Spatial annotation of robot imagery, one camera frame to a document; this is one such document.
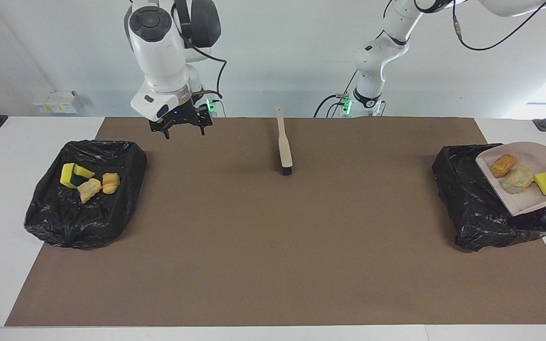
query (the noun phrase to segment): white robotic arm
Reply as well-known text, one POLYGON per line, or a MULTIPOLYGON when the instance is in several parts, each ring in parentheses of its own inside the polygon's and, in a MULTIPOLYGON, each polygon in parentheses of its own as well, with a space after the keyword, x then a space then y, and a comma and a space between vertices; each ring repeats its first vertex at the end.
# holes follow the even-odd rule
MULTIPOLYGON (((465 0, 456 0, 461 4, 465 0)), ((502 17, 529 13, 543 0, 478 0, 486 9, 502 17)), ((355 64, 361 77, 351 94, 355 104, 347 116, 373 115, 385 86, 385 66, 407 51, 409 38, 423 13, 434 13, 452 6, 453 0, 390 0, 383 13, 383 30, 373 41, 355 53, 355 64)))
POLYGON ((206 108, 193 102, 203 95, 197 69, 187 63, 205 57, 193 45, 210 48, 220 36, 220 21, 211 0, 134 0, 125 17, 126 34, 145 82, 130 105, 149 119, 153 132, 189 123, 212 125, 206 108))

